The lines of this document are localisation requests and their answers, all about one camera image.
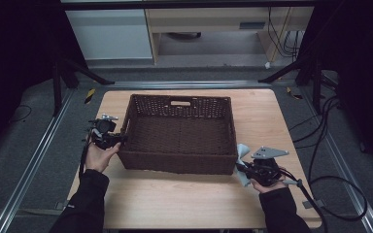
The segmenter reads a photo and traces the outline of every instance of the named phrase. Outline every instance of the wooden table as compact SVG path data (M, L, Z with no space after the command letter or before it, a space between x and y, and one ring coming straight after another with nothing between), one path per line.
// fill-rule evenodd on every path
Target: wooden table
M109 91L105 94L98 116L119 117L117 130L125 117L132 93L229 96L237 143L253 153L261 146L288 150L277 157L296 178L306 181L304 172L287 130L275 94L270 89L195 89ZM248 154L245 160L251 161ZM125 170L119 158L113 157L104 172L110 178L105 197L106 229L260 229L265 228L264 213L258 192L243 187L236 174L178 175L164 172ZM74 179L69 198L76 192ZM305 210L306 200L296 186L290 187L298 214L316 228L321 220L313 209Z

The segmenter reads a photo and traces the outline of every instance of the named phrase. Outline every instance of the aluminum rail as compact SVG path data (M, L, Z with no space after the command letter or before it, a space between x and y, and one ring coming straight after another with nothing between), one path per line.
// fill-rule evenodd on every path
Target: aluminum rail
M125 1L40 3L37 8L63 11L134 10L134 9L186 9L186 8L268 8L315 7L337 3L338 0L180 0L180 1Z
M271 84L258 81L161 81L161 82L116 82L103 85L115 89L227 89L227 88L268 88Z
M304 88L301 88L301 91L303 92L303 96L310 96ZM307 104L310 108L311 112L315 115L317 112L315 111L314 106L312 105L310 99L307 98ZM341 151L338 149L334 138L332 137L331 133L328 132L325 137L325 144L328 150L330 151L332 160L334 161L335 167L337 171L339 172L340 176L349 182L355 184L358 188L360 188L358 180L356 179L356 176L352 172L351 168L348 166L347 162L345 161ZM345 186L347 189L348 194L351 197L351 200L356 208L356 211L360 214L363 212L364 203L362 202L361 195L358 191L356 191L354 188L352 188L350 185ZM368 233L373 233L373 210L368 203L368 209L366 215L362 218L362 224L364 225L366 231Z
M51 144L51 140L59 126L60 121L62 121L65 112L70 104L70 99L74 93L74 89L67 89L65 93L65 97L63 100L63 107L60 110L59 114L55 116L52 120L50 125L47 128L44 136L42 137L41 142L36 148L32 158L29 161L25 171L23 172L22 177L20 178L19 182L17 183L17 187L15 188L14 192L12 193L11 198L7 202L5 208L0 214L0 233L6 232L19 209L20 203L23 200L23 197L26 194L30 184L32 183L33 178L35 177L36 172L38 171L39 165L44 158L45 153L48 150L48 147Z

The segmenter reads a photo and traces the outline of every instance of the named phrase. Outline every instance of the gray floor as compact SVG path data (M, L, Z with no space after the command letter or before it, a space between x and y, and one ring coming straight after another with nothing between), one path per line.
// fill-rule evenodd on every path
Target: gray floor
M205 35L201 39L217 38L221 40L220 34ZM66 93L73 93L69 107L66 109L64 118L60 121L51 143L45 152L39 169L36 172L30 186L20 202L21 209L53 209L56 202L64 201L66 198L75 172L77 171L79 159L83 147L82 139L85 137L89 127L87 121L94 119L102 101L103 93L108 90L122 89L119 83L147 81L256 81L273 74L277 69L290 62L281 60L273 64L273 68L266 70L263 65L266 57L262 58L259 45L253 41L253 37L243 34L240 37L223 35L229 38L224 45L230 44L233 38L242 40L236 43L238 52L230 55L229 49L216 52L216 48L202 46L200 50L187 50L184 47L190 45L192 40L188 40L187 45L174 45L178 38L167 37L162 42L160 63L153 67L125 67L125 69L93 69L94 72L112 81L117 81L118 85L113 87L100 86L92 80L80 76L80 85L77 89L63 89ZM253 65L239 63L245 57L253 57ZM288 128L314 115L310 110L307 99L310 95L311 87L298 87L293 79L296 72L292 72L272 85L260 85L259 88L271 88L274 90ZM304 98L296 99L287 94L287 86L291 87L293 94L300 94ZM96 88L95 94L89 104L84 104L87 92L90 88ZM322 88L322 101L334 94L333 90ZM25 168L28 166L35 149L38 147L41 138L44 136L47 127L50 125L53 110L53 96L51 81L30 87L24 92L20 106L14 114L11 124L5 129L0 138L0 211L10 200L13 191L17 187L17 182L21 179ZM30 115L20 121L17 119ZM371 209L373 210L373 154L362 153L359 150L359 139L356 137L354 129L351 127L342 109L333 109L329 116L329 133L336 142L337 149L342 153L348 166L353 171L353 176L364 192ZM314 119L290 130L292 139L298 139L311 132L317 126ZM295 144L296 147L311 145L316 142L317 136L303 142ZM313 148L297 150L304 172L308 172ZM326 142L322 142L318 149L317 157L312 169L313 178L323 175L340 176L336 157L334 157L331 147ZM349 194L348 186L337 181L323 181L314 184L312 187L317 198L322 199L327 208L342 216L356 216L356 207ZM373 232L368 231L363 222L347 222L325 214L328 221L329 232ZM12 220L7 232L47 232L56 216L33 216L18 214ZM314 232L323 232L322 228L314 229Z

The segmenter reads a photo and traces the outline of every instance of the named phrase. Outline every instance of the brown woven basket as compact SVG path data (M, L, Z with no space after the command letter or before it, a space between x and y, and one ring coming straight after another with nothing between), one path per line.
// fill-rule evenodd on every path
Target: brown woven basket
M130 97L118 155L126 169L231 175L237 159L229 97Z

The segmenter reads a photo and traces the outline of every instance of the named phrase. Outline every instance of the camera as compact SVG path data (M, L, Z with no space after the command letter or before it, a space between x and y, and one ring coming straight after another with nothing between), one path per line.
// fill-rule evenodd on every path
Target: camera
M98 148L105 150L113 147L116 143L125 143L127 137L120 133L112 133L115 131L117 126L112 120L116 120L116 117L102 115L102 118L96 120L90 120L92 127L90 130L90 139Z
M281 177L280 167L274 158L254 159L253 162L237 163L237 169L244 172L248 179L254 179L262 186L271 186Z

